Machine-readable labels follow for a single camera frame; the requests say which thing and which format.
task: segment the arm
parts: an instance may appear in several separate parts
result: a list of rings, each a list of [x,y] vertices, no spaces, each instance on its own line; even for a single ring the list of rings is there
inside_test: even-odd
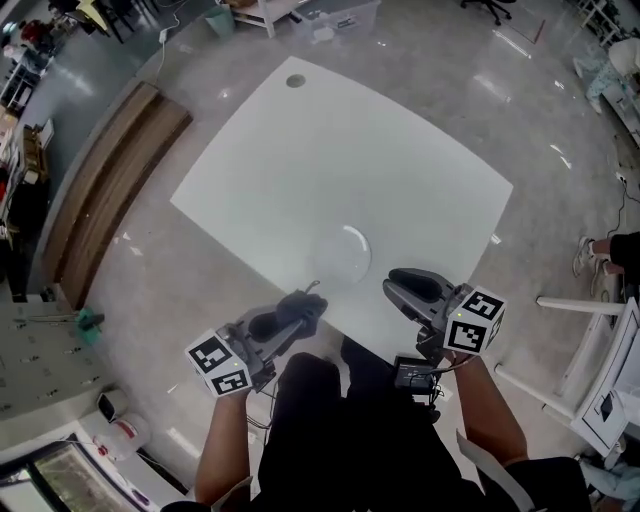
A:
[[[240,391],[216,401],[196,474],[195,495],[199,503],[213,505],[249,476],[247,395]],[[242,496],[234,498],[247,503],[249,488],[242,491]]]
[[[527,440],[480,357],[455,370],[467,439],[500,464],[528,460]]]

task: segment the jeans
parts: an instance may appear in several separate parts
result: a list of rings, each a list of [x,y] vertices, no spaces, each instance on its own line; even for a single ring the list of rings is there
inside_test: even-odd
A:
[[[340,355],[349,366],[347,399],[373,398],[393,386],[392,366],[346,336]],[[307,353],[294,355],[278,381],[270,440],[299,419],[322,415],[341,399],[335,364]]]

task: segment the sneaker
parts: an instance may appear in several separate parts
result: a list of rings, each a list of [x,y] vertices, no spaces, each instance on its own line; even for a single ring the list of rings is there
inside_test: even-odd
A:
[[[589,100],[589,105],[593,107],[593,110],[596,111],[596,114],[602,114],[602,107],[600,106],[600,102],[598,100]]]
[[[578,277],[584,266],[593,259],[593,254],[589,251],[589,243],[593,242],[593,238],[587,236],[580,237],[578,242],[578,250],[573,257],[573,275]]]
[[[582,66],[580,65],[580,61],[578,59],[573,59],[573,67],[576,70],[576,75],[578,75],[582,79]]]
[[[589,288],[589,292],[591,293],[591,297],[596,296],[596,290],[602,287],[602,281],[607,277],[607,272],[604,266],[609,262],[609,260],[597,260],[596,261],[596,269],[593,273],[593,277],[591,278],[591,287]]]

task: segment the bucket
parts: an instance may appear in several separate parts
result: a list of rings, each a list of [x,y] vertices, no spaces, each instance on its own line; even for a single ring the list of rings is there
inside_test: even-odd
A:
[[[221,39],[233,35],[235,22],[228,5],[218,5],[204,14],[204,19]]]

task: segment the cable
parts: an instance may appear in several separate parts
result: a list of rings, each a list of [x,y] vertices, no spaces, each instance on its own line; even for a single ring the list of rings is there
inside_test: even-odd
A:
[[[605,238],[609,238],[612,233],[615,233],[616,231],[618,231],[618,229],[620,229],[620,222],[622,220],[622,210],[624,210],[626,199],[630,199],[631,201],[635,201],[636,203],[640,204],[640,200],[636,199],[635,197],[631,197],[629,195],[629,192],[627,190],[627,184],[624,181],[622,181],[621,183],[622,183],[623,193],[622,193],[622,206],[620,206],[620,209],[618,210],[618,223],[616,224],[615,228],[613,228],[607,233],[607,236]]]
[[[180,26],[180,19],[178,18],[178,11],[180,9],[182,9],[187,3],[189,3],[189,0],[178,0],[177,2],[174,2],[172,4],[168,4],[168,5],[163,5],[163,4],[158,4],[160,7],[171,7],[173,5],[177,5],[180,4],[175,11],[173,11],[173,19],[176,20],[174,25],[171,25],[170,27],[167,28],[163,28],[160,31],[160,42],[162,43],[162,61],[160,62],[160,66],[158,66],[158,70],[156,71],[156,77],[153,81],[154,85],[158,82],[158,78],[160,77],[160,71],[162,71],[162,67],[164,66],[164,59],[165,59],[165,46],[167,44],[167,39],[169,37],[169,30],[173,30],[174,28],[178,28]]]
[[[456,359],[453,360],[454,364],[452,364],[451,366],[447,367],[447,368],[443,368],[442,370],[438,370],[438,373],[448,373],[452,370],[457,370],[458,368],[460,368],[461,366],[464,366],[465,364],[468,364],[472,359],[475,359],[478,356],[475,355],[468,355],[467,357],[464,358],[464,360],[460,361],[459,363],[455,364]]]

